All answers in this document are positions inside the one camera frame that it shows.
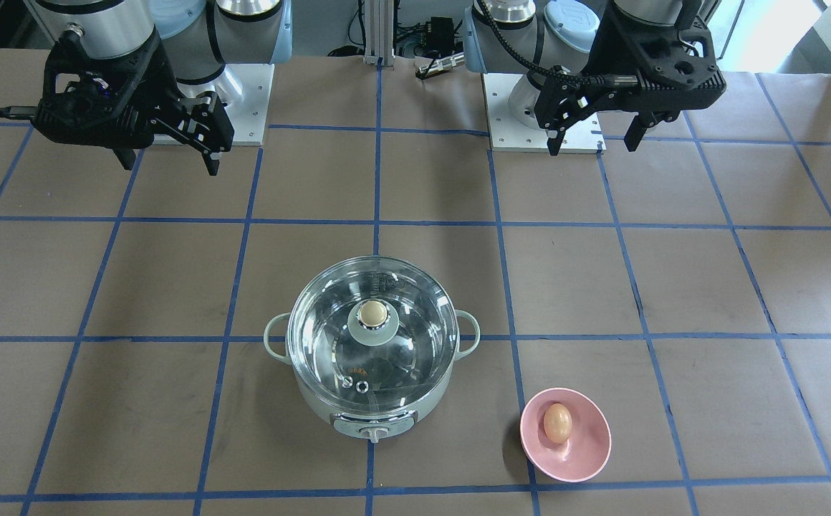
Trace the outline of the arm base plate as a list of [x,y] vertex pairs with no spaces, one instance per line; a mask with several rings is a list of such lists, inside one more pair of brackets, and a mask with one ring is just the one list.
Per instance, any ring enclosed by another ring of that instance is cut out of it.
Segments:
[[[486,114],[493,151],[548,153],[546,131],[534,117],[539,91],[521,73],[484,73]],[[573,125],[562,136],[559,153],[591,154],[606,149],[596,115]]]
[[197,84],[178,82],[186,97],[218,94],[234,128],[234,146],[261,147],[276,66],[268,63],[225,64],[216,77]]

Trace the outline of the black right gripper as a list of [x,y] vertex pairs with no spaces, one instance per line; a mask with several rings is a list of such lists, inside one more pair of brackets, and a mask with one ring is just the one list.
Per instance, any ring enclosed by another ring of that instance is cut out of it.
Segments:
[[234,140],[215,92],[186,97],[180,91],[157,32],[134,52],[95,59],[82,34],[66,29],[47,57],[32,125],[53,143],[110,149],[128,172],[136,167],[136,150],[163,134],[203,154],[209,176],[218,176],[221,153]]

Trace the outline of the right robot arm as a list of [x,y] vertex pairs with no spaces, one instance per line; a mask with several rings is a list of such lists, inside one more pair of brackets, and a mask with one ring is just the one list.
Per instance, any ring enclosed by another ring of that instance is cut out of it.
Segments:
[[105,148],[131,170],[159,135],[207,173],[257,108],[232,76],[292,54],[290,1],[32,1],[54,42],[29,114],[53,143]]

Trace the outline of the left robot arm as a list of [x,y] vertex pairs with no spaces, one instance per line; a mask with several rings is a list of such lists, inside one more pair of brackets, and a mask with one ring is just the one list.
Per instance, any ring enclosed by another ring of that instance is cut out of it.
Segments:
[[726,92],[701,1],[475,1],[466,68],[480,73],[496,151],[599,153],[602,112],[632,115],[626,150]]

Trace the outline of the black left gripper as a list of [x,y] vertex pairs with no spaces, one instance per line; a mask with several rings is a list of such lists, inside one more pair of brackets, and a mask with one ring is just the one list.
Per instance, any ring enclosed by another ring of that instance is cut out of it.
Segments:
[[697,10],[606,10],[586,65],[544,73],[534,119],[558,156],[564,132],[603,111],[632,113],[624,144],[682,111],[711,107],[726,92],[707,23]]

